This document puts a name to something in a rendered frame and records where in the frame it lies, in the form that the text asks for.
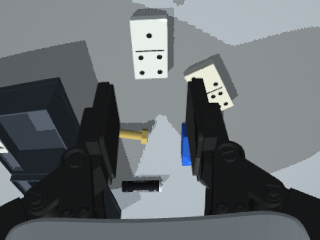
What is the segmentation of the dark grey bin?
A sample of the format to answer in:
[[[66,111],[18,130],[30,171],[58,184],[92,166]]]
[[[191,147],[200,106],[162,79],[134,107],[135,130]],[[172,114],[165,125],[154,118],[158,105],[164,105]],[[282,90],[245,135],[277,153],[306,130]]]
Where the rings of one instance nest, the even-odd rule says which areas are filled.
[[[0,87],[0,162],[23,195],[58,168],[79,128],[60,77]],[[121,219],[109,186],[103,191],[106,219]]]

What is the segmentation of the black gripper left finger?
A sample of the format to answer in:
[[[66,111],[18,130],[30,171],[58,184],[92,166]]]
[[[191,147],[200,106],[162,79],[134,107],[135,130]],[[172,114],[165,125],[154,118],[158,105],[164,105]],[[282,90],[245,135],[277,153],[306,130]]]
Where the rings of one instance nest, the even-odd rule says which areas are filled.
[[[84,109],[76,146],[63,152],[60,166],[23,198],[0,206],[0,240],[32,219],[106,219],[103,190],[116,178],[119,133],[114,85],[98,82],[93,107]]]

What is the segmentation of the yellow bolt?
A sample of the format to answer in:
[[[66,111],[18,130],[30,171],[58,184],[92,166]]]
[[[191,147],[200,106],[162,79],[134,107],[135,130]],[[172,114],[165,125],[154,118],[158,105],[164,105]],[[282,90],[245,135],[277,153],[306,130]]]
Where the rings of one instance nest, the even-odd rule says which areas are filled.
[[[142,129],[142,132],[120,129],[120,133],[119,133],[119,137],[129,138],[129,139],[138,139],[138,140],[141,140],[141,144],[147,143],[147,135],[148,135],[148,129],[145,129],[145,128]]]

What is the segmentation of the cream domino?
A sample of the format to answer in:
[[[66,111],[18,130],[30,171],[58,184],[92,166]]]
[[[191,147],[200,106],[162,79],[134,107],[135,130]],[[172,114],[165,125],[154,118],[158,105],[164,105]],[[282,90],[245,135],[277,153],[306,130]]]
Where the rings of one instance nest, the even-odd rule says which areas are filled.
[[[192,78],[203,78],[209,103],[218,102],[221,111],[234,106],[212,59],[183,73],[187,82]]]

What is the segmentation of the black aa battery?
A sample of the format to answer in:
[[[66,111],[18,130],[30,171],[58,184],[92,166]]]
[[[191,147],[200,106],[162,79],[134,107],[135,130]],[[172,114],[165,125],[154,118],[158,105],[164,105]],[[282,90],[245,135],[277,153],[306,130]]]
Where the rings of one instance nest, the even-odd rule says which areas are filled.
[[[122,192],[161,192],[161,180],[122,181]]]

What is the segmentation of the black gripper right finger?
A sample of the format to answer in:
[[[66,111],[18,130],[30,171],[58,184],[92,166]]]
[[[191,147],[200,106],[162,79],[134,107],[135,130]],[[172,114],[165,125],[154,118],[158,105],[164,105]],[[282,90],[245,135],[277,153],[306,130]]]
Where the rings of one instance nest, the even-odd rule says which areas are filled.
[[[320,240],[320,199],[285,188],[245,159],[242,146],[229,141],[219,103],[209,103],[203,78],[188,81],[186,129],[192,174],[206,186],[204,215],[281,212],[301,221],[310,240]]]

